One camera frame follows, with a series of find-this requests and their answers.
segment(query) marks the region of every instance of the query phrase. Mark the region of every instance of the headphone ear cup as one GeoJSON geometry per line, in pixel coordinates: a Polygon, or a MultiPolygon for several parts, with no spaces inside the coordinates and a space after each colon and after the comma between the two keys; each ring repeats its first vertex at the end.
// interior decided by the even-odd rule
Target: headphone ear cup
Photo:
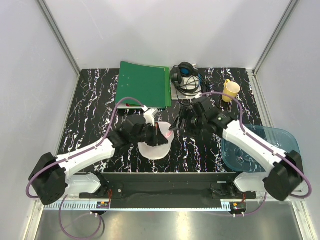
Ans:
{"type": "Polygon", "coordinates": [[[177,72],[177,75],[178,75],[178,79],[177,79],[177,82],[178,84],[182,84],[182,74],[180,72],[180,70],[178,68],[176,68],[176,72],[177,72]]]}
{"type": "Polygon", "coordinates": [[[177,67],[172,68],[172,70],[170,71],[170,79],[175,88],[178,88],[182,83],[181,73],[177,67]]]}
{"type": "Polygon", "coordinates": [[[190,63],[185,61],[180,63],[178,68],[180,69],[181,76],[184,78],[188,78],[192,76],[195,70],[194,66],[192,66],[190,63]]]}

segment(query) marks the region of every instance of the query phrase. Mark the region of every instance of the gray wall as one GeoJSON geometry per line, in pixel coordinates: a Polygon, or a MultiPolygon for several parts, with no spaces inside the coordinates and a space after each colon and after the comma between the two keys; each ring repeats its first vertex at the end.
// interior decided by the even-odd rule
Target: gray wall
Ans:
{"type": "Polygon", "coordinates": [[[313,185],[307,205],[320,234],[320,1],[298,3],[258,72],[274,126],[297,139],[313,185]]]}
{"type": "Polygon", "coordinates": [[[0,1],[0,33],[0,239],[18,240],[28,177],[57,148],[77,76],[36,1],[0,1]]]}
{"type": "Polygon", "coordinates": [[[290,0],[46,0],[82,69],[253,68],[290,0]]]}

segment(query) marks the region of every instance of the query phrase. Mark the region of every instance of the yellow mug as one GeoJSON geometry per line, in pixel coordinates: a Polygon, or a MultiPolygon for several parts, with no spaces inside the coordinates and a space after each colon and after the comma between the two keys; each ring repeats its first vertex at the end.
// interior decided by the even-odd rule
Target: yellow mug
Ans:
{"type": "MultiPolygon", "coordinates": [[[[230,81],[230,79],[225,80],[224,82],[224,89],[223,93],[228,94],[231,97],[236,97],[238,93],[240,92],[240,85],[234,81],[230,81]]],[[[222,96],[222,100],[226,103],[229,103],[232,101],[230,97],[222,96]]]]}

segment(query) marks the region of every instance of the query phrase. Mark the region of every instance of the mug handle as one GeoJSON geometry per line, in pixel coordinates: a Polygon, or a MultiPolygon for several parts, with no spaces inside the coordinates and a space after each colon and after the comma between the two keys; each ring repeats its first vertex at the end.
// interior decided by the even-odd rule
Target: mug handle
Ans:
{"type": "Polygon", "coordinates": [[[225,82],[224,82],[224,87],[226,87],[227,83],[230,83],[230,82],[231,82],[230,79],[225,80],[225,82]]]}

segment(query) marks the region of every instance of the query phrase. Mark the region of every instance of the clear plastic bowl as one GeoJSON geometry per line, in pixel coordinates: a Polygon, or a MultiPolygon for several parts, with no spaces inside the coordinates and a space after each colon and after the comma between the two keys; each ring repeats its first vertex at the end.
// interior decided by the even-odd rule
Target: clear plastic bowl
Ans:
{"type": "MultiPolygon", "coordinates": [[[[290,153],[292,150],[300,154],[297,140],[291,133],[272,127],[245,125],[253,133],[257,134],[268,143],[290,153]]],[[[222,139],[222,159],[228,168],[235,172],[265,172],[265,169],[249,154],[233,143],[222,139]]]]}

